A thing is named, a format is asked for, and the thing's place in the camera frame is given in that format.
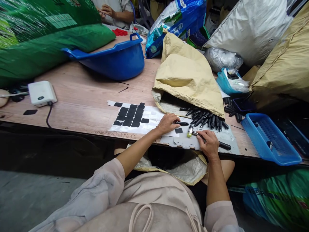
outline black rubber pad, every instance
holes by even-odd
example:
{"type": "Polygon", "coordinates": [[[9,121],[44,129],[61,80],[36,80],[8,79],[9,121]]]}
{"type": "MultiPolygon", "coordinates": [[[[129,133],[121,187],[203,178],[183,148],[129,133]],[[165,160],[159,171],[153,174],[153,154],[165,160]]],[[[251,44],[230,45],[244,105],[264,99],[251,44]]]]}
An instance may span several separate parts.
{"type": "Polygon", "coordinates": [[[126,111],[119,111],[118,116],[126,116],[126,111]]]}
{"type": "Polygon", "coordinates": [[[122,106],[122,103],[121,103],[121,102],[116,102],[114,106],[121,107],[121,106],[122,106]]]}
{"type": "Polygon", "coordinates": [[[128,112],[126,116],[127,116],[127,117],[134,117],[134,114],[135,114],[135,113],[130,113],[130,112],[128,112]]]}
{"type": "Polygon", "coordinates": [[[149,119],[142,119],[141,123],[149,123],[149,119]]]}
{"type": "Polygon", "coordinates": [[[139,122],[133,122],[131,127],[139,127],[139,122]]]}
{"type": "Polygon", "coordinates": [[[143,109],[137,109],[137,110],[136,110],[136,113],[141,113],[141,114],[143,114],[143,113],[144,113],[144,110],[143,110],[143,109]]]}
{"type": "Polygon", "coordinates": [[[118,116],[117,118],[116,118],[116,120],[118,120],[118,121],[124,121],[125,120],[125,116],[118,116]]]}
{"type": "Polygon", "coordinates": [[[120,111],[125,111],[125,112],[128,112],[129,108],[126,108],[126,107],[121,107],[120,108],[120,111]]]}
{"type": "Polygon", "coordinates": [[[133,117],[126,117],[126,118],[125,118],[125,121],[132,122],[132,121],[133,121],[133,117]]]}
{"type": "Polygon", "coordinates": [[[136,112],[136,109],[134,109],[134,108],[129,109],[129,113],[135,113],[135,112],[136,112]]]}
{"type": "Polygon", "coordinates": [[[141,118],[134,118],[133,122],[141,122],[141,120],[142,120],[141,118]]]}
{"type": "Polygon", "coordinates": [[[135,117],[136,117],[136,118],[142,118],[142,116],[143,116],[143,114],[140,114],[140,113],[136,113],[136,114],[135,114],[135,117]]]}
{"type": "Polygon", "coordinates": [[[176,134],[181,134],[183,130],[181,128],[176,128],[175,129],[176,134]]]}
{"type": "Polygon", "coordinates": [[[114,125],[115,125],[115,126],[121,126],[121,125],[122,125],[122,122],[115,121],[115,122],[114,122],[114,125]]]}
{"type": "Polygon", "coordinates": [[[24,112],[24,115],[31,115],[31,114],[35,114],[38,110],[26,110],[24,112]]]}

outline pink shirt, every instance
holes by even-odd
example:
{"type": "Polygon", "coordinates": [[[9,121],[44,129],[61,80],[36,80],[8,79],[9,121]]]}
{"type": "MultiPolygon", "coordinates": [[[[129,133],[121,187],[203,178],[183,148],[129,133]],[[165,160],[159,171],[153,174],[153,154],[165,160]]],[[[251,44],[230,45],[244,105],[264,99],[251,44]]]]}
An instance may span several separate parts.
{"type": "Polygon", "coordinates": [[[153,220],[160,221],[159,224],[152,225],[151,231],[156,231],[153,227],[159,230],[164,225],[174,229],[187,225],[191,227],[187,217],[195,219],[197,225],[204,224],[204,231],[243,231],[238,227],[230,201],[218,201],[209,205],[205,218],[202,219],[192,192],[172,175],[149,172],[126,182],[124,179],[123,167],[117,159],[104,164],[73,191],[66,205],[52,213],[31,232],[71,232],[77,229],[108,231],[107,224],[112,223],[116,215],[121,220],[114,222],[111,228],[117,225],[118,231],[127,231],[131,223],[130,216],[138,203],[150,205],[154,212],[153,220]]]}

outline blue plastic bag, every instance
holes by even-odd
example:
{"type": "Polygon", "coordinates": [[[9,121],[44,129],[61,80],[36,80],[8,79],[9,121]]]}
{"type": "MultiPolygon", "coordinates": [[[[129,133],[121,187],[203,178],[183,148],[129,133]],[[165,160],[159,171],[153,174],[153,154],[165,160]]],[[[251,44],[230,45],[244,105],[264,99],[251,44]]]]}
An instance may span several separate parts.
{"type": "Polygon", "coordinates": [[[204,26],[206,0],[175,0],[152,25],[147,36],[146,56],[153,58],[163,49],[163,28],[184,40],[204,26]]]}

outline gray floor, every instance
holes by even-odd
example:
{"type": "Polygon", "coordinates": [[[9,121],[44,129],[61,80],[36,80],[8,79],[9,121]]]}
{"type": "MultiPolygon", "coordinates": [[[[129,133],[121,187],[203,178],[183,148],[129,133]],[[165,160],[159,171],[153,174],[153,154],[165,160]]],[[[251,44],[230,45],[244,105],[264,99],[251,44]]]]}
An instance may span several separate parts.
{"type": "MultiPolygon", "coordinates": [[[[63,206],[85,180],[0,171],[0,231],[27,232],[63,206]]],[[[236,211],[246,232],[283,231],[236,211]]]]}

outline pink sleeve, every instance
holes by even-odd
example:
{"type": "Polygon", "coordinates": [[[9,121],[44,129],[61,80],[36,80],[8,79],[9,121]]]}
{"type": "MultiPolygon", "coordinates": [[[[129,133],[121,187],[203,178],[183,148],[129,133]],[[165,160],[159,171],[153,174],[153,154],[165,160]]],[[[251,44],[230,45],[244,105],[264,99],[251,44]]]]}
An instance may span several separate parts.
{"type": "Polygon", "coordinates": [[[238,227],[231,201],[217,201],[207,206],[204,226],[208,232],[223,231],[226,226],[238,227]]]}
{"type": "Polygon", "coordinates": [[[72,232],[105,210],[114,207],[123,192],[125,171],[116,158],[96,170],[70,200],[30,232],[72,232]]]}

